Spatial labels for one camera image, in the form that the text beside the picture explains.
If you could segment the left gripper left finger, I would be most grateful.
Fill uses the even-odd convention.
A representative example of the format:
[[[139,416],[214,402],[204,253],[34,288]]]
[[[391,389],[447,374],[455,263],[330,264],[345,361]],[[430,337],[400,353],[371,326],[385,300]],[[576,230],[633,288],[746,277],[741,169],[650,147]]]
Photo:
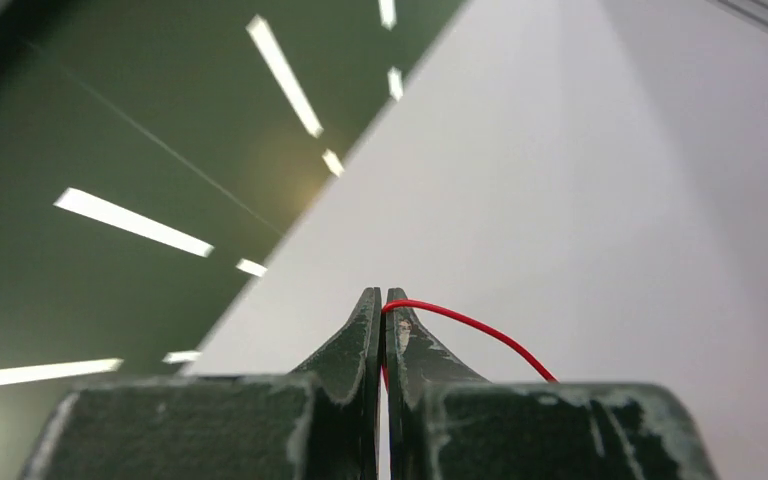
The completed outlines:
[[[285,374],[83,384],[56,405],[24,479],[374,479],[381,292]]]

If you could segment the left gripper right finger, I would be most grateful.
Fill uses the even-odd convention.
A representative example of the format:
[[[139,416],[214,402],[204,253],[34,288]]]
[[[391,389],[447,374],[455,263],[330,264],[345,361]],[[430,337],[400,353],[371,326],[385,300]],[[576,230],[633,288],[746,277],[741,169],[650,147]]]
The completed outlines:
[[[387,293],[390,471],[395,479],[713,479],[696,424],[645,383],[494,383]]]

